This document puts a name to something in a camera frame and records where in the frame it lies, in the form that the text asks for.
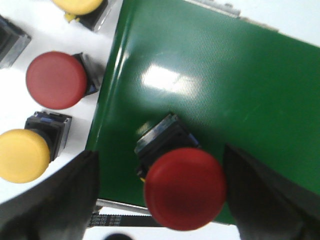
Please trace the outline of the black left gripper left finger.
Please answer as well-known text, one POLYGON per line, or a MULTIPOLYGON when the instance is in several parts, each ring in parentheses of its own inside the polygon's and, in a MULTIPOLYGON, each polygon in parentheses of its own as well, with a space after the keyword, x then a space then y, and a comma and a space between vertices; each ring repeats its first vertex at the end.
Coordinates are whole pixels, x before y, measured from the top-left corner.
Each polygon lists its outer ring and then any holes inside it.
POLYGON ((0 205, 2 240, 81 240, 100 188, 99 155, 85 150, 56 173, 0 205))

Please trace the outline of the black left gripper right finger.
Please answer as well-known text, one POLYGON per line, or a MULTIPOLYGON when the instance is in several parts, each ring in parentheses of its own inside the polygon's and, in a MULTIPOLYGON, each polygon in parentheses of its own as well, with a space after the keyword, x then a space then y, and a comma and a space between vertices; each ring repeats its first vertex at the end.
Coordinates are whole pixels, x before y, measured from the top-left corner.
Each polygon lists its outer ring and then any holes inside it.
POLYGON ((225 145, 227 203, 242 240, 318 240, 320 196, 225 145))

